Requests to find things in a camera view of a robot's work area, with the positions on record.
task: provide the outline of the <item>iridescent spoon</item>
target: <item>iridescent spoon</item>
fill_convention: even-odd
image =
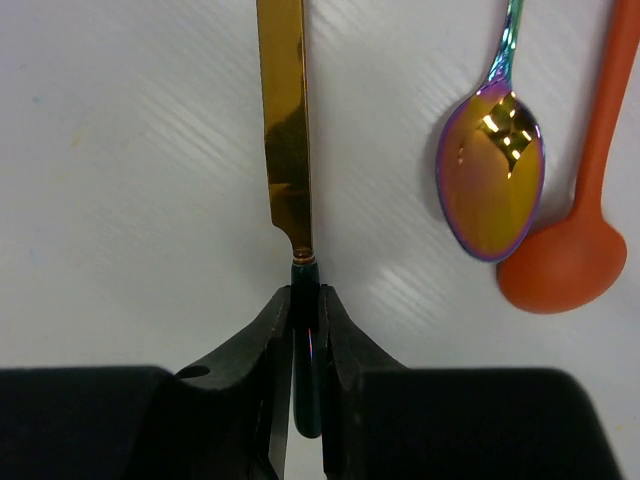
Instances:
[[[469,255],[508,257],[525,237],[542,191],[544,147],[538,124],[511,87],[524,0],[510,0],[487,79],[447,122],[436,158],[445,217]]]

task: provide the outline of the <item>knife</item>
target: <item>knife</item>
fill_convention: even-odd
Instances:
[[[257,13],[271,220],[293,250],[294,419],[302,435],[316,438],[321,426],[313,344],[320,284],[311,231],[303,0],[257,0]]]

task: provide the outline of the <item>tabletop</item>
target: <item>tabletop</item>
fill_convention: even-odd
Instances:
[[[611,0],[524,7],[514,88],[538,119],[543,225],[566,214]],[[435,192],[451,106],[479,85],[505,0],[308,0],[322,280],[414,367],[551,366],[594,401],[640,478],[640,61],[604,211],[628,260],[593,303],[532,315],[467,256]],[[22,0],[0,15],[0,365],[173,371],[288,283],[271,226],[254,0]],[[323,478],[292,432],[290,478]]]

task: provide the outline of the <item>spoon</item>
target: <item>spoon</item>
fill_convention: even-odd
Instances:
[[[509,1],[489,74],[447,121],[436,157],[445,218],[462,248],[487,262],[505,259],[520,244],[544,179],[540,129],[511,87],[523,4]]]
[[[622,236],[603,218],[602,184],[607,155],[640,41],[640,0],[618,0],[569,216],[527,237],[498,266],[498,284],[516,307],[558,313],[602,295],[627,258]]]

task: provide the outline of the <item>orange spoon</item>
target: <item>orange spoon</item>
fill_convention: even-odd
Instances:
[[[516,307],[559,313],[602,295],[627,258],[622,236],[603,218],[602,184],[611,139],[640,41],[640,0],[615,4],[569,216],[529,235],[498,265],[498,284]]]

